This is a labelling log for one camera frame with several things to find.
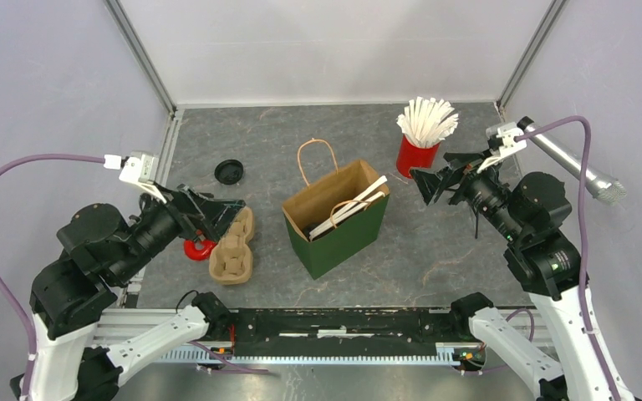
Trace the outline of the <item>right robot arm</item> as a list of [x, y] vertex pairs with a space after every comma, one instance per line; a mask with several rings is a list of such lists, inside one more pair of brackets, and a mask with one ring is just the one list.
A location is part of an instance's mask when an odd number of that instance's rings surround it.
[[450, 191], [451, 204], [467, 203], [502, 235], [507, 266], [539, 311], [557, 357], [510, 327], [480, 292], [451, 304], [451, 334], [493, 349], [537, 400], [633, 399], [598, 330], [582, 268], [586, 251], [560, 229], [572, 210], [563, 182], [531, 172], [509, 188], [497, 166], [481, 168], [483, 159], [480, 153], [449, 153], [445, 168], [414, 167], [410, 175], [426, 204]]

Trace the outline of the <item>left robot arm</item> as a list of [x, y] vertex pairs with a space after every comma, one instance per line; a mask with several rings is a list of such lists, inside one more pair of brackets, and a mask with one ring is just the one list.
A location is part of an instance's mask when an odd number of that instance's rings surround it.
[[33, 280], [29, 304], [36, 335], [30, 373], [10, 387], [20, 400], [110, 400], [134, 375], [169, 351], [204, 336], [223, 338], [230, 314], [211, 292], [146, 332], [109, 346], [92, 341], [103, 312], [129, 281], [176, 238], [218, 241], [245, 207], [186, 185], [162, 199], [140, 197], [141, 213], [128, 222], [97, 203], [79, 210], [58, 231], [59, 258]]

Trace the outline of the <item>green paper bag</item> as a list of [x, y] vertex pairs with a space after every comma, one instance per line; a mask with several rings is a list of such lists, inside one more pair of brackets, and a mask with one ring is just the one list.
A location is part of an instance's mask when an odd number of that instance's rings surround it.
[[314, 279], [333, 270], [376, 241], [390, 199], [387, 177], [366, 161], [343, 167], [330, 152], [334, 170], [310, 182], [301, 162], [302, 149], [326, 140], [310, 139], [297, 150], [305, 187], [282, 203], [289, 239], [298, 259]]

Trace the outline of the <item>brown cardboard cup carrier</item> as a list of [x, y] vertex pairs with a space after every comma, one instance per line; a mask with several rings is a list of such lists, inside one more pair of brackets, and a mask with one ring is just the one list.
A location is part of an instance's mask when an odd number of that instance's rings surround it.
[[237, 215], [226, 235], [217, 243], [209, 259], [211, 278], [223, 286], [247, 282], [253, 269], [250, 241], [255, 235], [255, 218], [249, 206]]

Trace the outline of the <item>white straw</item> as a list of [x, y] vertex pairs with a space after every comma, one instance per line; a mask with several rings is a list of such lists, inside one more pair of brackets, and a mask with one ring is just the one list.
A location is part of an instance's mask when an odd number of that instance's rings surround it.
[[352, 200], [345, 200], [334, 206], [330, 212], [329, 218], [309, 232], [308, 239], [312, 241], [327, 231], [337, 228], [341, 222], [361, 211], [364, 211], [373, 202], [385, 197], [385, 193], [380, 189], [380, 187], [386, 182], [386, 176], [382, 175], [377, 181], [363, 190]]
[[362, 195], [359, 199], [345, 200], [337, 204], [332, 208], [329, 218], [309, 232], [308, 239], [313, 241], [321, 237], [328, 231], [337, 228], [350, 217], [367, 210], [374, 202], [385, 196], [386, 194], [383, 191], [377, 190], [370, 195]]

